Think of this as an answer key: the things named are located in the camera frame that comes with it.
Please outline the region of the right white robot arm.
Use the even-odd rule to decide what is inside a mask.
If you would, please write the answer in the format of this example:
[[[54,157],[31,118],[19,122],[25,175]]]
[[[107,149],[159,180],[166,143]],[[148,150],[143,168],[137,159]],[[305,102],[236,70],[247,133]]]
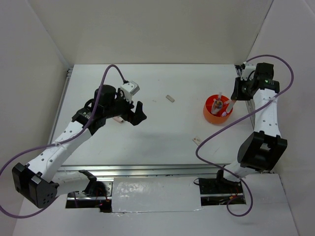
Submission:
[[[256,110],[254,131],[241,144],[236,161],[217,172],[215,188],[221,193],[249,174],[272,170],[287,148],[287,140],[281,137],[278,126],[276,96],[280,83],[273,77],[272,64],[241,66],[231,101],[253,101]]]

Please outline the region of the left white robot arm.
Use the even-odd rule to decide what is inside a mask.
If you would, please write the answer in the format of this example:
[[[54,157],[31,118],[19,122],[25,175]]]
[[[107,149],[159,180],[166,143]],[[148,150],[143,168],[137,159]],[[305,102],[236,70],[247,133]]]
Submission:
[[[110,85],[97,89],[94,97],[76,112],[51,147],[26,165],[18,163],[13,167],[17,192],[38,208],[45,208],[57,196],[74,191],[81,191],[86,196],[95,194],[100,182],[93,174],[87,170],[63,174],[58,169],[81,144],[105,125],[107,119],[121,117],[133,126],[144,121],[147,117],[143,113],[142,102],[134,105],[132,101],[139,90],[139,85],[133,81],[118,89]]]

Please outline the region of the small white red box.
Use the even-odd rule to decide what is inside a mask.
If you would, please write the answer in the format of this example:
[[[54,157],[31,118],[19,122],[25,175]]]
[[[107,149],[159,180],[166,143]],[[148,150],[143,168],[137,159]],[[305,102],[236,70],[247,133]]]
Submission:
[[[202,140],[199,137],[194,137],[192,140],[197,146],[199,146],[202,143]]]

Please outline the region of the pink glue bottle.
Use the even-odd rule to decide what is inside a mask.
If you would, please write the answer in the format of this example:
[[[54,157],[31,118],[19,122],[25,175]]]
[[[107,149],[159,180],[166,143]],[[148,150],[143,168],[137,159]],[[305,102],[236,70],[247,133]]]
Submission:
[[[215,100],[212,104],[211,114],[216,115],[223,107],[223,102],[219,99]]]

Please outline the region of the pink white mini stapler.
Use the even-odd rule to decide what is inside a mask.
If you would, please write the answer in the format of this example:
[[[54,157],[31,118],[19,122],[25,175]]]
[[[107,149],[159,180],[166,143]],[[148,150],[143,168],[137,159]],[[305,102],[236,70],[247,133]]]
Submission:
[[[124,123],[124,120],[121,117],[114,117],[113,120],[118,123]]]

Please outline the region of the orange grey correction tape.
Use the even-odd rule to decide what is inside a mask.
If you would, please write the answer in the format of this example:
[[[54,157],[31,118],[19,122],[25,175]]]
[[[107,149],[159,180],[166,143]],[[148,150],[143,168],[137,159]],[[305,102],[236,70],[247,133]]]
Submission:
[[[233,108],[235,103],[236,103],[236,100],[230,100],[230,102],[229,102],[229,104],[228,104],[228,106],[227,106],[227,108],[225,110],[228,114],[231,112],[231,110],[232,110],[232,108]]]

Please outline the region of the grey eraser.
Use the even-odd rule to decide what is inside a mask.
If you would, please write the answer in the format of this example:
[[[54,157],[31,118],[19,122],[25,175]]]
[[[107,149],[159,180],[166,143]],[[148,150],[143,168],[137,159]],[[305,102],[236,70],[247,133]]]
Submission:
[[[170,95],[167,95],[166,98],[172,103],[175,101],[175,99],[171,97]]]

